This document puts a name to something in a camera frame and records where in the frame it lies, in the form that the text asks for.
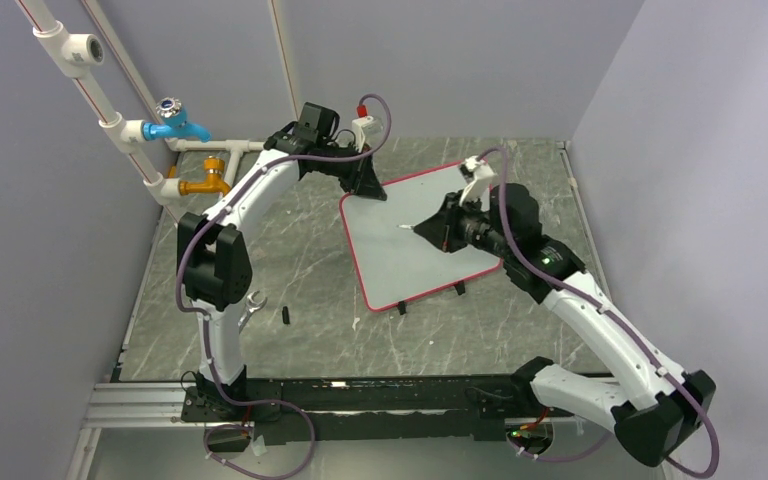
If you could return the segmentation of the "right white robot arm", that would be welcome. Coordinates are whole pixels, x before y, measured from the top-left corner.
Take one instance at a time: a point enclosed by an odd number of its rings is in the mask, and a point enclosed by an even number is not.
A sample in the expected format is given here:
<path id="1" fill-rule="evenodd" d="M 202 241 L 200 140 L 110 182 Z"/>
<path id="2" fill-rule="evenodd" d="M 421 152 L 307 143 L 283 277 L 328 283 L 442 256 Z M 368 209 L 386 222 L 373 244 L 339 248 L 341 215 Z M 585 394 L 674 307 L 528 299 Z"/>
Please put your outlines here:
<path id="1" fill-rule="evenodd" d="M 711 459 L 699 475 L 713 475 L 719 443 L 708 411 L 715 382 L 703 370 L 686 371 L 631 325 L 574 251 L 544 233 L 539 204 L 525 186 L 496 186 L 487 205 L 450 192 L 411 230 L 444 253 L 474 247 L 499 258 L 511 283 L 570 326 L 615 380 L 598 381 L 535 357 L 510 376 L 517 411 L 559 409 L 581 417 L 649 467 L 676 466 L 672 453 L 705 428 Z"/>

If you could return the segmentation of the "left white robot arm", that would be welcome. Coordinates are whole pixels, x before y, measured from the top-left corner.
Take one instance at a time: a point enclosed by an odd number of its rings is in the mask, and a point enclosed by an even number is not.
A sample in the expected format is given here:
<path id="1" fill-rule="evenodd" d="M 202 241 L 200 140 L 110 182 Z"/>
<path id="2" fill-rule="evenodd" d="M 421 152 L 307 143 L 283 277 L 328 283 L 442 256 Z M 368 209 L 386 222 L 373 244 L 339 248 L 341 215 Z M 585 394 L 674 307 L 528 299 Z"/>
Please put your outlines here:
<path id="1" fill-rule="evenodd" d="M 264 214 L 309 173 L 335 178 L 350 195 L 387 198 L 373 155 L 389 136 L 391 118 L 375 117 L 359 103 L 347 144 L 337 140 L 339 126 L 336 111 L 305 103 L 298 119 L 264 141 L 228 194 L 203 213 L 179 220 L 175 302 L 199 325 L 197 389 L 221 419 L 239 417 L 248 402 L 240 336 L 261 307 L 249 294 L 254 270 L 248 248 Z"/>

